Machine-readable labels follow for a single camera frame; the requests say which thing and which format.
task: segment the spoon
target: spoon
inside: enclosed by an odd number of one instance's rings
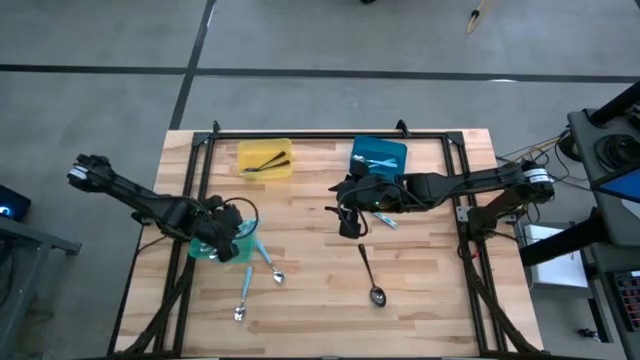
[[[273,266],[273,262],[271,261],[271,257],[267,253],[267,249],[264,248],[264,245],[262,245],[262,243],[258,239],[256,239],[256,246],[258,247],[258,250],[260,250],[260,253],[264,257],[264,259],[267,261],[267,264],[271,266],[271,270],[273,270],[273,279],[278,284],[282,284],[284,282],[284,274],[282,273],[282,271],[276,269],[276,267]]]
[[[369,297],[371,297],[371,301],[373,301],[376,306],[384,307],[387,304],[387,296],[373,281],[373,275],[371,274],[371,268],[369,267],[369,260],[367,260],[367,250],[364,248],[363,244],[358,244],[358,250],[360,250],[360,255],[362,255],[362,260],[364,260],[364,264],[367,266],[369,278],[371,279],[371,291],[369,292]]]
[[[240,306],[236,308],[236,311],[233,313],[233,318],[236,321],[242,321],[244,314],[247,312],[247,308],[244,303],[247,300],[247,291],[249,291],[249,283],[251,283],[251,275],[253,274],[253,267],[249,266],[247,268],[247,275],[244,278],[244,287],[242,288],[242,300],[240,301]]]

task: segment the computer monitor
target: computer monitor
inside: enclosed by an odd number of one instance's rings
[[[31,200],[0,185],[0,216],[22,221],[31,205]]]
[[[593,183],[591,189],[640,203],[640,163],[603,176]]]

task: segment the concrete floor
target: concrete floor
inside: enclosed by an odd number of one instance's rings
[[[0,63],[187,65],[205,0],[3,0]],[[477,1],[219,0],[199,66],[637,75],[640,11],[632,0],[494,0],[464,36]],[[65,175],[79,153],[112,159],[151,186],[182,76],[0,73],[0,183],[32,198],[28,222],[84,246],[51,259],[25,351],[52,359],[107,349],[139,234],[129,209],[79,192]],[[196,77],[182,129],[489,128],[497,154],[556,135],[566,114],[628,84]],[[570,163],[573,175],[582,176]],[[555,159],[551,172],[562,174]],[[542,220],[584,219],[593,196],[562,184]],[[545,348],[623,358],[593,327],[586,300],[532,297]]]

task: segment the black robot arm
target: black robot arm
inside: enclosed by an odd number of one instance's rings
[[[470,194],[504,189],[485,207],[470,209],[468,228],[473,238],[487,236],[497,220],[528,203],[544,203],[554,195],[546,170],[530,161],[468,174],[443,176],[437,173],[397,175],[393,179],[369,174],[368,167],[352,161],[350,175],[329,190],[337,192],[336,208],[327,207],[340,217],[340,235],[357,239],[359,212],[428,211],[444,201]]]
[[[201,203],[184,196],[159,195],[118,175],[106,157],[96,155],[78,155],[67,178],[82,191],[105,193],[129,205],[135,209],[131,217],[143,225],[151,219],[167,236],[183,241],[195,237],[211,245],[222,262],[238,255],[232,241],[242,217],[220,196]]]

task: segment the wooden tabletop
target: wooden tabletop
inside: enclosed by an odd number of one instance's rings
[[[488,130],[463,133],[471,169],[495,167]],[[167,134],[156,192],[182,193],[192,134]],[[402,142],[409,148],[407,173],[445,173],[440,141]],[[351,140],[293,140],[293,175],[259,182],[238,176],[237,143],[216,141],[207,196],[244,196],[256,203],[264,220],[257,236],[275,266],[286,274],[286,282],[278,285],[273,280],[271,269],[256,251],[247,313],[239,323],[233,312],[240,302],[247,265],[197,261],[183,356],[478,354],[462,263],[456,256],[458,236],[450,201],[426,213],[390,214],[397,230],[365,214],[369,235],[357,241],[346,239],[337,233],[337,216],[323,208],[335,206],[335,193],[327,188],[344,179]],[[201,166],[197,169],[193,196]],[[478,201],[486,204],[495,195],[480,195]],[[253,216],[248,206],[238,203],[238,207],[245,219]],[[500,230],[512,233],[506,226]],[[141,246],[159,236],[157,229],[146,229]],[[366,245],[377,285],[387,294],[385,308],[373,307],[369,299],[371,284],[357,249],[359,242]],[[542,348],[517,245],[495,237],[487,246],[500,305],[527,340]],[[167,240],[138,256],[116,350],[129,346],[158,309],[170,251]],[[167,333],[169,345],[175,308]],[[484,304],[483,317],[489,343],[494,344]]]

